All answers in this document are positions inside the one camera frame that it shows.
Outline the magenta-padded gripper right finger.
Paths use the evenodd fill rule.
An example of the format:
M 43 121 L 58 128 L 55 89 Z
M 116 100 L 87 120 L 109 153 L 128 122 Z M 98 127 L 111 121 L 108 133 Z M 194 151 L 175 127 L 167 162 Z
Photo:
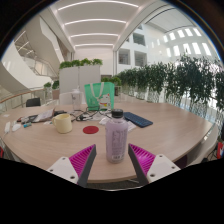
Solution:
M 133 144 L 128 145 L 128 154 L 141 185 L 147 185 L 180 170 L 165 155 L 154 155 Z

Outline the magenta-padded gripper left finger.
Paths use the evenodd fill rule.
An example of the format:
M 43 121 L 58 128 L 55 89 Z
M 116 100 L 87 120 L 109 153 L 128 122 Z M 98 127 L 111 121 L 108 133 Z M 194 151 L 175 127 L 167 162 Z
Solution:
M 88 146 L 70 157 L 59 158 L 47 171 L 85 187 L 96 157 L 96 145 Z

